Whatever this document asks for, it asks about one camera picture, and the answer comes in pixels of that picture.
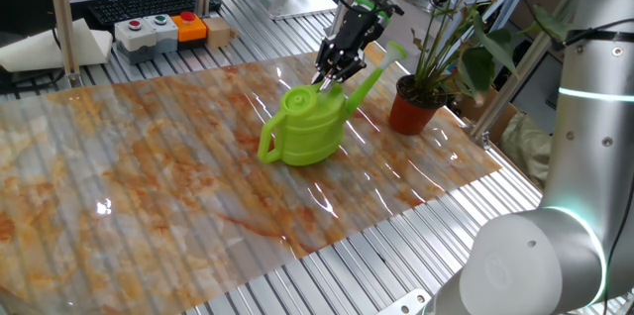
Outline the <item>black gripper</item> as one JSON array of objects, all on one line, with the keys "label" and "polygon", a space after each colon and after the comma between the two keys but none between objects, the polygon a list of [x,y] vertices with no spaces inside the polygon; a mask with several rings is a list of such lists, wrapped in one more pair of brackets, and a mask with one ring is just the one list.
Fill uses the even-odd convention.
[{"label": "black gripper", "polygon": [[386,27],[386,16],[360,6],[361,12],[349,10],[338,33],[325,38],[318,51],[310,84],[322,82],[319,91],[344,83],[367,65],[362,58],[366,46],[380,37]]}]

